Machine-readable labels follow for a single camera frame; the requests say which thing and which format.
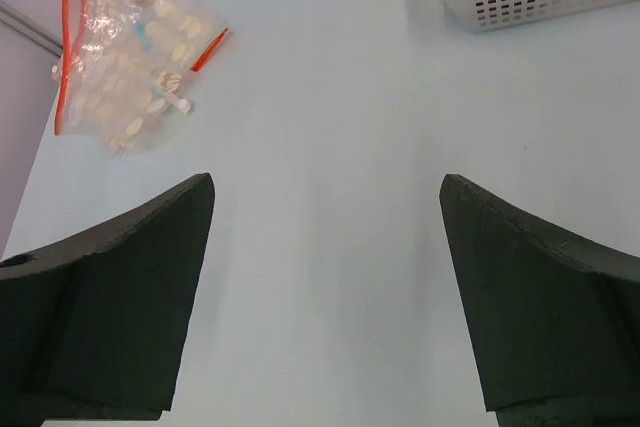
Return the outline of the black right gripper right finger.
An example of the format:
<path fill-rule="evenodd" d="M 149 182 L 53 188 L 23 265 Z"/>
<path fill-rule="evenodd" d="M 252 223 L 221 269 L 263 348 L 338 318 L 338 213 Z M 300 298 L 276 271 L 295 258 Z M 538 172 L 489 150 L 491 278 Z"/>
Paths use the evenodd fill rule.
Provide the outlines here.
<path fill-rule="evenodd" d="M 458 174 L 439 192 L 484 404 L 500 422 L 639 418 L 639 260 Z"/>

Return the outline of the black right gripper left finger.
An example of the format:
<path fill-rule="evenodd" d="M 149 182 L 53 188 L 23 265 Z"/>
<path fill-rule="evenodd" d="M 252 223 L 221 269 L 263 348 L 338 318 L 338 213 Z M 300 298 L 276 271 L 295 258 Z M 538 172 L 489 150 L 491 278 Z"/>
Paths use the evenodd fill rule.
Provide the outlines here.
<path fill-rule="evenodd" d="M 1 417 L 171 409 L 214 209 L 207 173 L 1 264 Z"/>

